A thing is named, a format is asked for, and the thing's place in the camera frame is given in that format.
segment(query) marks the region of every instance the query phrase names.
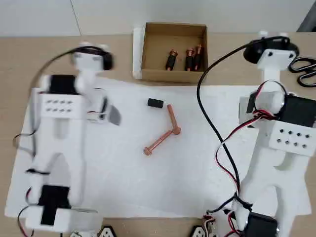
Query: white wall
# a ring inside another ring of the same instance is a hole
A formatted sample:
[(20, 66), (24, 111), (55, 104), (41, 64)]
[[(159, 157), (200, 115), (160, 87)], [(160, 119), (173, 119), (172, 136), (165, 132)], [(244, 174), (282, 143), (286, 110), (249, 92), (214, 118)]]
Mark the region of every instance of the white wall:
[(83, 35), (126, 34), (146, 21), (202, 23), (213, 32), (296, 31), (313, 3), (314, 0), (1, 0), (0, 36), (71, 36), (80, 31)]
[(0, 36), (79, 36), (70, 0), (0, 0)]

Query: scissors handle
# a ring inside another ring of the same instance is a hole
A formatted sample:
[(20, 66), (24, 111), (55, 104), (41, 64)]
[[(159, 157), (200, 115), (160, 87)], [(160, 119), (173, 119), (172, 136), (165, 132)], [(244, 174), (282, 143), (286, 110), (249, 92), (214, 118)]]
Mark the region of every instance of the scissors handle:
[[(294, 67), (294, 65), (297, 62), (307, 62), (308, 65), (296, 68), (296, 67)], [(316, 68), (316, 60), (313, 58), (309, 58), (309, 57), (296, 58), (288, 66), (289, 71), (292, 73), (301, 73), (301, 72), (311, 71), (313, 68)]]
[(306, 83), (306, 79), (307, 78), (310, 78), (312, 76), (315, 76), (316, 75), (316, 71), (310, 71), (310, 72), (307, 72), (306, 74), (303, 74), (301, 76), (299, 76), (297, 78), (297, 82), (299, 83), (299, 85), (303, 86), (303, 87), (316, 87), (316, 83)]

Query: black rubber cap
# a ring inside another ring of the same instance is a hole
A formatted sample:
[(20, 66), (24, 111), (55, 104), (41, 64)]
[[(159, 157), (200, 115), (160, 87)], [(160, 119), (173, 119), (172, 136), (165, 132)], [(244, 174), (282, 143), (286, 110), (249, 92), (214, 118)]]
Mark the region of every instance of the black rubber cap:
[(150, 107), (162, 108), (163, 100), (156, 100), (156, 99), (149, 98), (147, 105)]

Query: open cardboard box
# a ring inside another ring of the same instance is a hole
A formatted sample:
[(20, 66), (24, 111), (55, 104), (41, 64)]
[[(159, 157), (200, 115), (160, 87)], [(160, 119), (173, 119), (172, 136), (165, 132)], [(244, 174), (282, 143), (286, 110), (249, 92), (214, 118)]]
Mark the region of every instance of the open cardboard box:
[[(198, 72), (185, 71), (186, 51), (202, 45)], [(173, 71), (165, 64), (171, 50), (178, 52)], [(197, 83), (207, 68), (207, 27), (205, 25), (148, 22), (142, 55), (142, 79)]]

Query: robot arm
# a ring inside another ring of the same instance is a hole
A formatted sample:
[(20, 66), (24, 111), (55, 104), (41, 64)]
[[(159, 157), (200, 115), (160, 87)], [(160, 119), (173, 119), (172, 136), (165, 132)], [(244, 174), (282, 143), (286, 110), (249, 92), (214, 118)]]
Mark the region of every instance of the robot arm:
[[(300, 185), (304, 182), (309, 158), (316, 150), (316, 129), (313, 128), (316, 101), (288, 94), (279, 84), (280, 71), (287, 69), (298, 54), (295, 45), (282, 41), (255, 44), (244, 52), (245, 59), (262, 70), (264, 86), (259, 95), (254, 92), (240, 99), (239, 122), (252, 118), (255, 108), (271, 112), (276, 120), (262, 119), (254, 125), (259, 135), (239, 197), (254, 203), (266, 187), (274, 186), (278, 201), (273, 221), (264, 215), (258, 217), (258, 213), (249, 214), (249, 210), (234, 202), (239, 229), (245, 231), (246, 237), (275, 236), (277, 227), (279, 236), (288, 236), (286, 229), (297, 213), (293, 201), (299, 201)], [(273, 157), (278, 157), (277, 161), (269, 160)], [(272, 228), (272, 231), (262, 235), (262, 227)]]
[[(102, 217), (96, 212), (81, 211), (85, 182), (84, 138), (93, 101), (96, 74), (109, 70), (112, 56), (101, 48), (79, 47), (72, 54), (73, 75), (50, 75), (41, 79), (40, 126), (36, 133), (38, 148), (29, 169), (31, 191), (26, 226), (30, 229), (59, 233), (98, 230)], [(57, 157), (63, 157), (70, 174), (69, 187), (47, 183)]]

